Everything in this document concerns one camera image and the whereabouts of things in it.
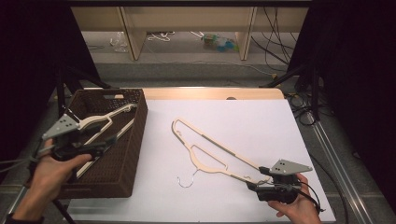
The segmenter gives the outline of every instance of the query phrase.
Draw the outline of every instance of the white table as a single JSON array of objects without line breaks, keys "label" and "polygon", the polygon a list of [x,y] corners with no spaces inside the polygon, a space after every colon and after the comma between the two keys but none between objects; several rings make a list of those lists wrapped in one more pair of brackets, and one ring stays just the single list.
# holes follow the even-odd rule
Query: white table
[{"label": "white table", "polygon": [[[189,185],[196,169],[188,150],[172,133],[175,118],[189,121],[259,165],[272,167],[279,159],[285,159],[313,167],[286,100],[148,100],[148,118],[132,197],[72,200],[68,208],[72,218],[88,222],[149,223],[288,221],[276,217],[276,211],[266,202],[260,202],[244,182],[224,174],[199,171],[192,186],[182,188],[177,177],[183,185]],[[208,158],[202,159],[213,163]],[[238,162],[230,160],[229,169],[241,175],[262,177],[258,171]],[[318,194],[321,207],[326,209],[320,214],[321,220],[334,222],[317,173],[314,170],[304,175]]]}]

